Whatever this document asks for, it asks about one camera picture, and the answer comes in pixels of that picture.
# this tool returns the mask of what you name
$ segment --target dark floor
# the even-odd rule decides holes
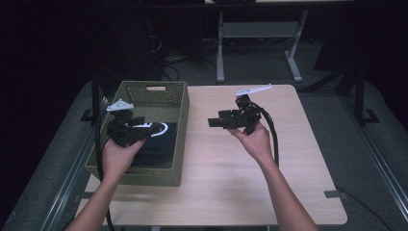
[[[256,48],[239,56],[225,56],[224,85],[289,84],[297,89],[310,86],[330,72],[314,70],[321,44],[301,42],[295,59],[303,76],[295,83],[283,56],[291,45],[286,41],[256,41]],[[180,73],[180,81],[190,86],[214,85],[215,54],[205,57],[203,63],[184,61],[173,64]],[[174,69],[166,70],[171,79],[177,78]],[[399,210],[392,194],[374,163],[370,147],[360,132],[360,126],[347,105],[352,103],[353,92],[347,97],[335,93],[339,80],[332,81],[313,92],[302,92],[299,98],[311,123],[324,160],[334,183],[363,201],[378,214],[392,230],[408,230],[407,219]],[[408,134],[393,113],[387,108],[381,94],[366,83],[365,108],[373,109],[380,122],[367,124],[366,130],[393,171],[402,189],[408,190],[406,166],[408,164]],[[13,215],[4,230],[39,230],[47,218],[53,199],[69,172],[76,154],[81,149],[90,129],[89,122],[79,121],[91,104],[90,84],[86,84],[68,111],[59,131],[50,143],[36,173],[20,197]],[[72,193],[61,208],[55,229],[59,230],[73,218],[78,197],[87,184],[89,173],[80,169]],[[321,230],[387,230],[384,223],[355,199],[343,200],[348,221],[340,226],[322,226]],[[150,227],[127,227],[126,230],[149,230]],[[204,227],[163,227],[162,230],[203,230]],[[267,230],[266,227],[224,227],[223,230]]]

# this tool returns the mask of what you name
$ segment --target desk foot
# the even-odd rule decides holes
[[[295,82],[299,83],[302,82],[302,76],[300,76],[299,69],[297,68],[296,62],[294,58],[290,58],[289,51],[285,51],[285,58],[288,61],[289,68],[291,69],[291,73]]]

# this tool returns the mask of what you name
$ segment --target wooden table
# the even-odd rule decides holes
[[[234,92],[255,86],[188,87],[190,114],[180,187],[120,185],[111,203],[120,225],[234,226],[275,225],[265,178],[256,162],[228,131],[208,125],[220,110],[237,109]],[[273,118],[280,169],[317,224],[344,224],[341,200],[326,198],[335,187],[292,86],[250,94]],[[86,192],[98,180],[91,176]],[[81,211],[87,199],[79,206]]]

